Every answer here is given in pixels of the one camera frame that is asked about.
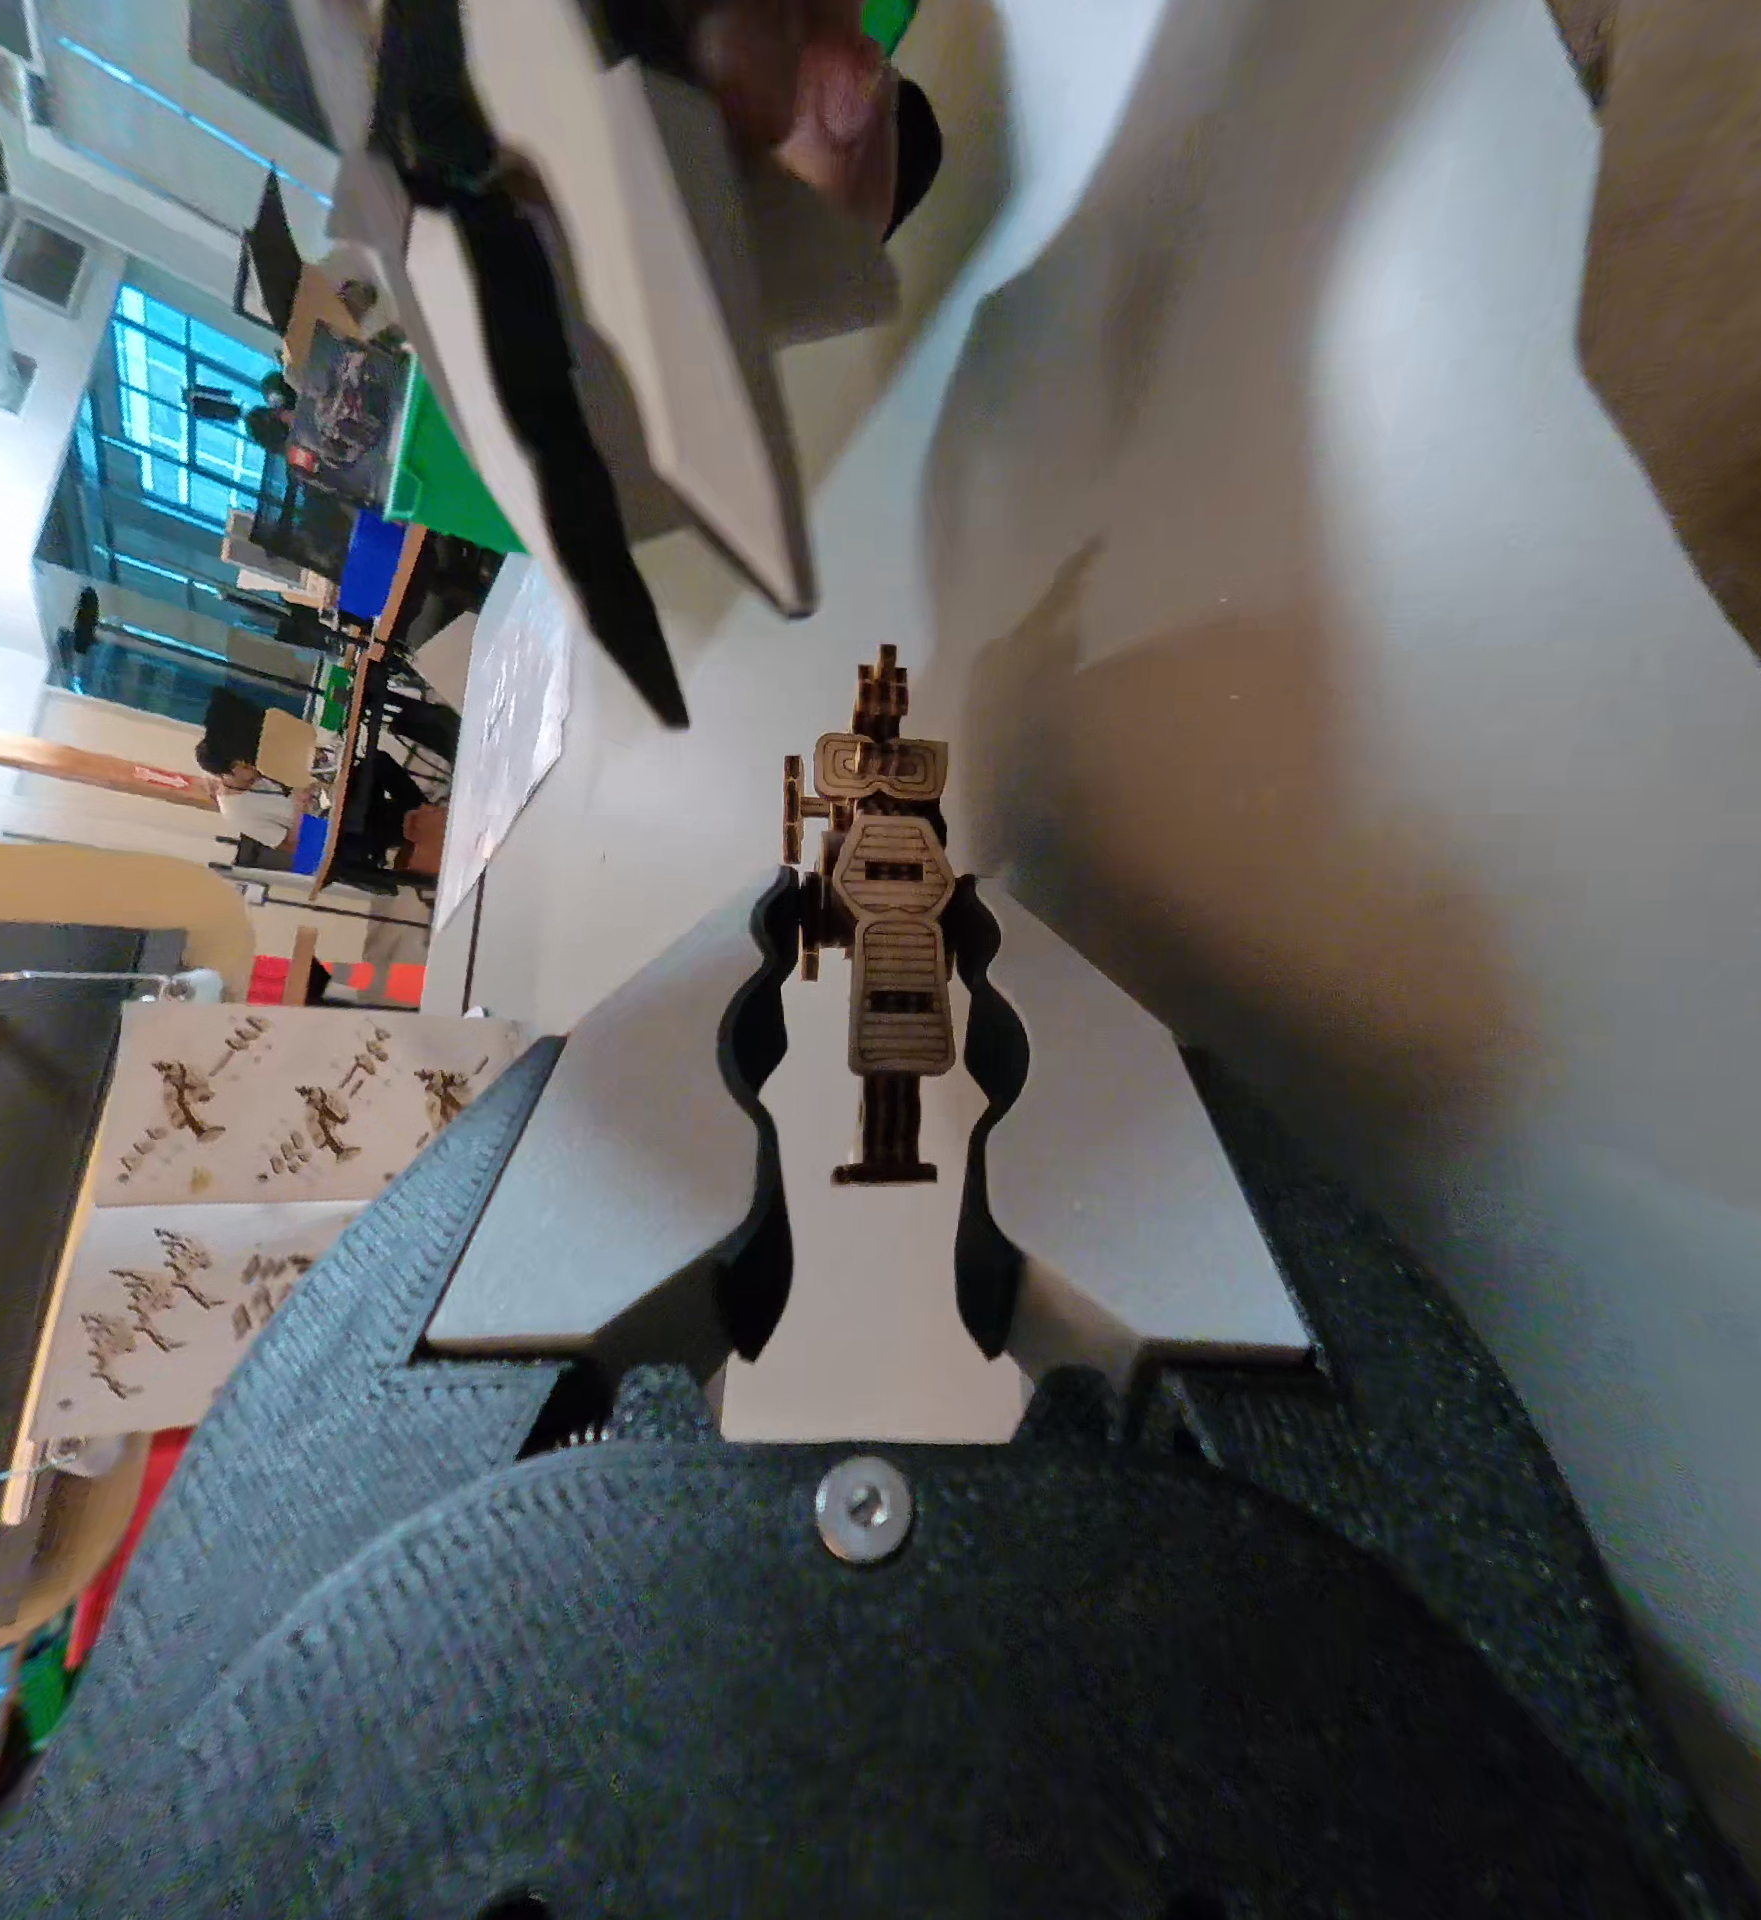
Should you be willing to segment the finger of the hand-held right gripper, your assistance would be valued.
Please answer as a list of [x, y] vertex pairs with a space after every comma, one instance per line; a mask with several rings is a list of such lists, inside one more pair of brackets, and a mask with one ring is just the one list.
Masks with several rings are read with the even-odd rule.
[[557, 211], [583, 410], [629, 543], [696, 533], [778, 611], [817, 607], [794, 432], [710, 96], [645, 66], [506, 66], [502, 143]]
[[571, 590], [608, 660], [651, 713], [688, 725], [656, 603], [587, 425], [557, 276], [511, 200], [415, 208], [403, 283], [439, 398], [526, 555]]

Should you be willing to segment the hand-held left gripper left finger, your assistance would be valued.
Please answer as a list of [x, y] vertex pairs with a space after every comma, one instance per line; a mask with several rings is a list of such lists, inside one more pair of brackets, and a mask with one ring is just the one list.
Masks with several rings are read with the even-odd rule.
[[428, 1325], [450, 1355], [756, 1359], [796, 1243], [763, 1089], [790, 1046], [796, 871], [774, 868], [593, 1005]]

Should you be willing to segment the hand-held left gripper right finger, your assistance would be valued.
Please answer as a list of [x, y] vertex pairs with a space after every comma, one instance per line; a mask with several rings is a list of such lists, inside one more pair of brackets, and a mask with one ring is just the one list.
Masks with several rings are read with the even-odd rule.
[[971, 881], [959, 931], [986, 1101], [955, 1239], [973, 1341], [1018, 1365], [1308, 1362], [1175, 1034], [999, 881]]

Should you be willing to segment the wooden motorcycle model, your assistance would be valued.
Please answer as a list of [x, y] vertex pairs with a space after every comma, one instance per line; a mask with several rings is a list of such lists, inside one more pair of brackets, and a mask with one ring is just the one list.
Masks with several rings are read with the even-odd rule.
[[783, 864], [800, 875], [806, 978], [850, 960], [847, 1069], [862, 1083], [860, 1151], [840, 1187], [934, 1184], [921, 1151], [922, 1083], [955, 1066], [945, 917], [957, 898], [942, 795], [949, 746], [908, 732], [913, 687], [885, 644], [858, 670], [851, 717], [783, 764]]

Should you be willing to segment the grey desk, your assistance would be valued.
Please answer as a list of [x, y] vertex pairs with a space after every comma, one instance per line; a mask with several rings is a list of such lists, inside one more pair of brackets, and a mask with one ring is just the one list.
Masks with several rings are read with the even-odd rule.
[[1546, 3], [927, 6], [904, 323], [798, 353], [822, 611], [645, 557], [433, 1002], [552, 1030], [771, 868], [896, 642], [963, 864], [1467, 1309], [1761, 1884], [1761, 663], [1580, 371]]

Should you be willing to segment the black desk monitor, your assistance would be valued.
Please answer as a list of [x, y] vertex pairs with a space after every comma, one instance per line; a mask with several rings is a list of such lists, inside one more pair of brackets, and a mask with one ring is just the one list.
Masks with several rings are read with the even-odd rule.
[[[182, 930], [0, 922], [0, 972], [175, 972]], [[10, 1467], [54, 1272], [116, 1069], [114, 981], [0, 984], [0, 1472]]]

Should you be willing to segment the person's right hand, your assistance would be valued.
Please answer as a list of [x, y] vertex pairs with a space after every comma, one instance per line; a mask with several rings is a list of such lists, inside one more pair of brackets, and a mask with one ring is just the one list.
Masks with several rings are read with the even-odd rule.
[[749, 153], [883, 228], [899, 182], [901, 77], [855, 2], [698, 3], [688, 53]]

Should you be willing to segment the green plastic bin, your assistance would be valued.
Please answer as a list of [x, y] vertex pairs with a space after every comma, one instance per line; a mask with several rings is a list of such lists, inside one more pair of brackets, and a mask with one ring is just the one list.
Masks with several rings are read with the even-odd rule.
[[417, 359], [408, 363], [398, 407], [383, 516], [501, 557], [524, 551], [464, 452]]

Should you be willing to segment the small blue parts bin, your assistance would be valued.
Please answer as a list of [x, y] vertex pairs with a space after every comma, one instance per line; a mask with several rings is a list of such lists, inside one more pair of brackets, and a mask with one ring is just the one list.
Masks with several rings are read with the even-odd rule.
[[378, 626], [387, 611], [396, 585], [408, 575], [425, 541], [425, 528], [387, 521], [373, 509], [362, 509], [354, 521], [339, 575], [339, 615], [363, 628]]

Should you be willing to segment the printed toy box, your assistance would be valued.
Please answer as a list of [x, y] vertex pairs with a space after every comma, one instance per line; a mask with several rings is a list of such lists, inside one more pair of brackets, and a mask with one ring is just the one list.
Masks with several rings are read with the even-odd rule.
[[318, 323], [296, 379], [286, 462], [325, 493], [370, 507], [385, 494], [411, 353]]

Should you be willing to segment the plastic-sleeved paper sheets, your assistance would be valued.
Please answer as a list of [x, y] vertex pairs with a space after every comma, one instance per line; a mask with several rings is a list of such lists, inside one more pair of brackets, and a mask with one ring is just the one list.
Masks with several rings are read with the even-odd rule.
[[485, 878], [509, 831], [557, 769], [581, 640], [568, 589], [530, 557], [511, 557], [470, 640], [462, 731], [437, 878], [443, 931]]

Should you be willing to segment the long wooden workbench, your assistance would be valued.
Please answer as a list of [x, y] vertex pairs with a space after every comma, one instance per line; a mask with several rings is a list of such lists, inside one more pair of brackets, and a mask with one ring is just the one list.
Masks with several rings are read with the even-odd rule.
[[[354, 646], [354, 680], [343, 729], [333, 748], [332, 774], [322, 783], [325, 836], [315, 868], [310, 871], [313, 902], [335, 886], [348, 881], [343, 864], [348, 836], [363, 836], [370, 809], [376, 799], [378, 780], [372, 773], [382, 754], [383, 722], [389, 707], [389, 690], [394, 676], [403, 668], [399, 648], [402, 614], [408, 593], [414, 586], [415, 572], [427, 555], [430, 533], [421, 546], [417, 559], [408, 575], [396, 585], [387, 611]], [[259, 766], [276, 780], [313, 783], [318, 780], [319, 735], [310, 722], [295, 715], [269, 709]]]

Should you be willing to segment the assembly instruction booklet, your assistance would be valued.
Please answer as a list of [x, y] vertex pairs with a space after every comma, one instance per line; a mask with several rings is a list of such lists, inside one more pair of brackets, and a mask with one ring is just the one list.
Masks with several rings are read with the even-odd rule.
[[135, 1005], [26, 1439], [197, 1425], [302, 1276], [528, 1045], [518, 1021]]

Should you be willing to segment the beige rounded wooden panel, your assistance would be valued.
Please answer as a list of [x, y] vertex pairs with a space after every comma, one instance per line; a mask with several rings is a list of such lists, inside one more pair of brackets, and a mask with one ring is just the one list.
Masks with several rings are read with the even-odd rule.
[[183, 936], [188, 969], [220, 972], [242, 1002], [254, 933], [238, 889], [167, 853], [0, 840], [0, 924], [77, 924]]

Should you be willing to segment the person's olive shirt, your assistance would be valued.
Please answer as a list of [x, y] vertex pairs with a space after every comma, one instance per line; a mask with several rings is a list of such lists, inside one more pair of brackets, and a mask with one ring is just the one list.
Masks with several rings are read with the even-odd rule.
[[1547, 2], [1601, 134], [1577, 348], [1761, 663], [1761, 2]]

